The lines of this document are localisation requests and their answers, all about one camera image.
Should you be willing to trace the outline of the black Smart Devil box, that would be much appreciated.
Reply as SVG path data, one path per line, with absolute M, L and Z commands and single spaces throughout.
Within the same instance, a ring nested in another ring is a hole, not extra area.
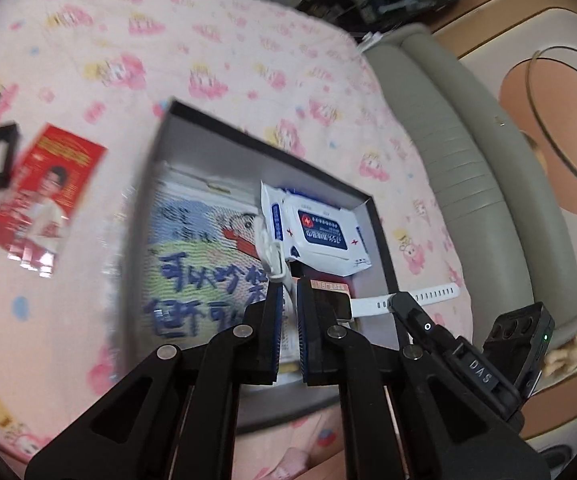
M 346 284 L 300 278 L 296 299 L 298 324 L 304 330 L 328 328 L 353 319 L 351 293 Z

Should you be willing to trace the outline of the white smart watch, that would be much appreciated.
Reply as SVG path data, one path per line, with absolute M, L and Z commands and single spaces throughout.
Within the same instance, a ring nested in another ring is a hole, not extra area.
M 254 217 L 254 236 L 256 252 L 267 277 L 272 283 L 283 285 L 291 296 L 293 306 L 297 307 L 297 280 L 293 278 L 289 265 L 285 261 L 282 244 L 279 240 L 272 240 L 266 228 L 266 221 L 261 216 Z M 369 272 L 367 278 L 351 280 L 351 285 L 360 294 L 356 299 L 349 299 L 351 314 L 354 318 L 385 314 L 389 310 L 389 301 L 394 293 L 388 294 L 383 282 L 384 280 L 380 281 L 373 271 Z M 414 290 L 410 292 L 410 295 L 418 301 L 418 304 L 426 307 L 459 297 L 460 287 L 455 283 L 447 283 Z

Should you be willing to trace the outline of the cartoon diamond painting kit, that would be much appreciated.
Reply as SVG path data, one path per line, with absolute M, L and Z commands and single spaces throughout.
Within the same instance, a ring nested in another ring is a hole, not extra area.
M 256 198 L 162 166 L 146 227 L 136 351 L 181 349 L 243 321 L 264 300 L 269 278 L 257 257 Z

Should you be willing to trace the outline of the white wet wipes pack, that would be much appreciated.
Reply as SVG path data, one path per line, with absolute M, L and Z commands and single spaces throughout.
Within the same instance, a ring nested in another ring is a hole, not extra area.
M 346 278 L 372 263 L 354 211 L 284 188 L 260 186 L 261 212 L 287 262 Z

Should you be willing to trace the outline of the black cardboard storage box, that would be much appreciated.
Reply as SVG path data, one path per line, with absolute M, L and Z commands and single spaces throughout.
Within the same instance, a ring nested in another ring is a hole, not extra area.
M 191 348 L 242 321 L 269 274 L 255 245 L 264 188 L 353 212 L 370 265 L 346 278 L 355 297 L 398 282 L 372 198 L 214 116 L 172 102 L 148 149 L 122 242 L 115 344 L 131 370 L 161 344 Z

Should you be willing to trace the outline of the red portrait envelope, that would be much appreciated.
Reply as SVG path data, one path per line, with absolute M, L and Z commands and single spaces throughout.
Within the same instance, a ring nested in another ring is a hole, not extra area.
M 104 155 L 103 145 L 47 125 L 16 162 L 0 200 L 0 248 L 22 268 L 54 273 L 72 217 Z

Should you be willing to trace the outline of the pink cartoon print blanket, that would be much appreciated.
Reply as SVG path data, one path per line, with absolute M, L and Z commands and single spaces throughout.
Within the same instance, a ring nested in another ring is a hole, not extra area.
M 373 196 L 405 289 L 462 266 L 411 136 L 345 32 L 262 0 L 0 0 L 0 125 L 106 153 L 52 278 L 0 248 L 0 452 L 26 464 L 112 383 L 106 240 L 177 99 Z

